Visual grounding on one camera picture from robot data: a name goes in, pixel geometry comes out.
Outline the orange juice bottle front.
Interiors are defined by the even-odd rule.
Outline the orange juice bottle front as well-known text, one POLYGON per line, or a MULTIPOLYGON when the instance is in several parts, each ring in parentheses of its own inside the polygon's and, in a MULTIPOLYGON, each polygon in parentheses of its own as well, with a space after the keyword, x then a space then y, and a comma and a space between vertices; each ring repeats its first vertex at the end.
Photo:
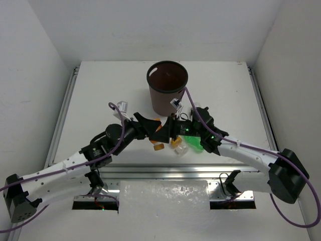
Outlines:
MULTIPOLYGON (((161 121, 159 118, 155 118, 154 119, 155 121, 161 121)), ((159 129, 162 128, 162 124, 160 124, 156 130, 156 132, 159 131, 159 129)), ((160 134, 156 134, 156 137, 157 137, 157 140, 149 140, 152 144, 153 144, 153 148, 155 151, 159 151, 159 150, 162 150, 165 148, 163 142, 159 142, 159 137, 160 137, 160 134)))

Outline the clear bottle yellow cap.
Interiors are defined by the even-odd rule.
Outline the clear bottle yellow cap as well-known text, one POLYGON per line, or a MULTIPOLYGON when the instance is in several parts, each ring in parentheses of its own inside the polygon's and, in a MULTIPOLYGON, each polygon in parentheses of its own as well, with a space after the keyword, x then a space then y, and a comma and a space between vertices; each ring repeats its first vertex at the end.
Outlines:
POLYGON ((171 148, 178 156, 183 156, 189 150, 181 138, 172 139, 170 142, 171 148))

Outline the green plastic bottle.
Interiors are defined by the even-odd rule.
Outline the green plastic bottle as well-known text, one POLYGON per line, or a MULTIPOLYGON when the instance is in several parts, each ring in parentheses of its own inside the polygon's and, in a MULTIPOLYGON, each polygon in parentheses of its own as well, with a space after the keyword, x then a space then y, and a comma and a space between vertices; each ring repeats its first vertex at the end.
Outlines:
POLYGON ((183 139, 195 153, 203 152, 204 149, 201 146, 199 137, 183 136, 183 139))

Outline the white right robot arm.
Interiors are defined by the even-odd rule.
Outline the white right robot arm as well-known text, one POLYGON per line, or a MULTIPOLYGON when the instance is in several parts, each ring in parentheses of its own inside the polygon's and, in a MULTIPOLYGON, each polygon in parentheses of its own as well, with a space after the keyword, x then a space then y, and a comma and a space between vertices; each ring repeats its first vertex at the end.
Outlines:
POLYGON ((191 119, 180 119, 172 115, 173 137, 200 138, 200 146, 208 153, 228 157, 257 169, 251 175, 240 170, 233 171, 225 180, 225 190, 232 196, 246 188, 274 194, 288 204, 299 198, 309 174, 294 151, 281 152, 261 149, 233 138, 215 127, 208 108, 197 107, 191 119))

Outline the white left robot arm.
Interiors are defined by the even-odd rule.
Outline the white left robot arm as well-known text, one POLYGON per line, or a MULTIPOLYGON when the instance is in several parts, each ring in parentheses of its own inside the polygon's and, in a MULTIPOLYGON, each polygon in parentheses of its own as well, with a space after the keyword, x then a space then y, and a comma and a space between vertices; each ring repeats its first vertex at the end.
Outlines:
POLYGON ((165 124, 144 118, 125 119, 121 124, 110 124, 94 137, 89 145, 71 157, 42 171, 23 177, 12 174, 1 188, 11 223, 20 223, 34 216, 39 208, 76 195, 95 195, 104 187, 99 169, 112 161, 132 141, 150 140, 169 143, 177 136, 176 116, 171 115, 165 124))

